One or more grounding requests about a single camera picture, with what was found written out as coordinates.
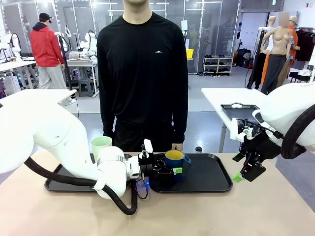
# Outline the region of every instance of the white sneaker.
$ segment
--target white sneaker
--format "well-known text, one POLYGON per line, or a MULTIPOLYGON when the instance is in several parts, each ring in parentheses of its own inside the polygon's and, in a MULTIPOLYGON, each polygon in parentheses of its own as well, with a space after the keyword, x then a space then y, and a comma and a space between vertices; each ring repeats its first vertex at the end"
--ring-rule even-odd
POLYGON ((73 103, 76 103, 76 102, 77 102, 77 100, 75 100, 75 99, 70 99, 68 103, 63 104, 63 105, 64 105, 64 106, 68 106, 68 105, 73 104, 73 103))

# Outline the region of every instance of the person in red jacket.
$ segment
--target person in red jacket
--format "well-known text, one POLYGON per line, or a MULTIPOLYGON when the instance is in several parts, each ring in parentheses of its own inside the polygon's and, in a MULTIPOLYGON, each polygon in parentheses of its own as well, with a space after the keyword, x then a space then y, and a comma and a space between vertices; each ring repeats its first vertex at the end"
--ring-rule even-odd
MULTIPOLYGON (((55 32, 49 29, 51 19, 48 14, 40 13, 39 22, 31 31, 32 54, 38 66, 40 89, 66 89, 63 79, 64 63, 55 32)), ((67 98, 63 105, 76 101, 67 98)))

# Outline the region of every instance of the yellow box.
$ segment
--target yellow box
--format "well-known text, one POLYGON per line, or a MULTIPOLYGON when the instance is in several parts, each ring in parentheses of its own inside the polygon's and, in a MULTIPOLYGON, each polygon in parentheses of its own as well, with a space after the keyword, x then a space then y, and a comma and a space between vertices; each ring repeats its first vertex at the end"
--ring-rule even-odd
POLYGON ((187 59, 192 59, 193 49, 186 49, 187 59))

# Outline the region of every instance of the small bottle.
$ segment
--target small bottle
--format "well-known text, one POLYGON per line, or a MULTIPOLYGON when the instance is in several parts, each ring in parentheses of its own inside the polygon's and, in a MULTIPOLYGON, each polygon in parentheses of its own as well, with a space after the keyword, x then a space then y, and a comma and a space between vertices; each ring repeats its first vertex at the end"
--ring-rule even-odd
POLYGON ((195 153, 202 153, 202 147, 197 146, 195 149, 195 153))

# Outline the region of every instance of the green cup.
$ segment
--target green cup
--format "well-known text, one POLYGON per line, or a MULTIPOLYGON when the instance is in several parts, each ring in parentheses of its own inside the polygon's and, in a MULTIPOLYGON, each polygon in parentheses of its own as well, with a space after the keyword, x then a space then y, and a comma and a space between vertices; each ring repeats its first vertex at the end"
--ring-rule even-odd
POLYGON ((92 146, 92 152, 94 155, 94 161, 97 161, 97 157, 99 152, 105 148, 105 147, 109 147, 113 145, 113 140, 110 137, 107 136, 101 136, 98 138, 95 138, 92 140, 91 142, 91 146, 92 146))

